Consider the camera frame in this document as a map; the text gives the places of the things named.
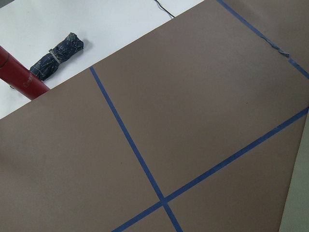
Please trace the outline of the brown paper table cover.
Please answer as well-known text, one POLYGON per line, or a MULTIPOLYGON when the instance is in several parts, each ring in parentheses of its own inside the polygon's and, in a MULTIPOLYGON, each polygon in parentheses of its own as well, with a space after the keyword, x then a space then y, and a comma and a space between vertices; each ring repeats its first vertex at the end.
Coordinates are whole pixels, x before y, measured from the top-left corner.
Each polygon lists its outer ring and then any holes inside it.
POLYGON ((85 49, 0 121, 1 231, 279 230, 307 69, 227 0, 15 1, 3 34, 50 9, 85 49))

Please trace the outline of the red cardboard tube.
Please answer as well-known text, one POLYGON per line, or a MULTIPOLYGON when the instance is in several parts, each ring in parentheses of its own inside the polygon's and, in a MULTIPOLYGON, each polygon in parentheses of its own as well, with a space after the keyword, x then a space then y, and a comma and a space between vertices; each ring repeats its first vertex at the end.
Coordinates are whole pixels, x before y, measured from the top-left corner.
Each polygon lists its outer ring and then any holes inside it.
POLYGON ((0 47, 0 78, 30 100, 50 90, 2 46, 0 47))

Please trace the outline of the folded navy umbrella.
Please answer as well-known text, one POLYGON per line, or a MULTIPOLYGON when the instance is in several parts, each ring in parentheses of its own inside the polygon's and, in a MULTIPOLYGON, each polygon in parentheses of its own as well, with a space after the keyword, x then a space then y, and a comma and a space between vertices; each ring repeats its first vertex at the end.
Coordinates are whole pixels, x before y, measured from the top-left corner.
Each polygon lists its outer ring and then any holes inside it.
POLYGON ((52 76, 59 66, 70 59, 73 55, 83 50, 84 42, 75 33, 70 33, 63 41, 40 58, 30 68, 30 72, 39 80, 45 81, 52 76))

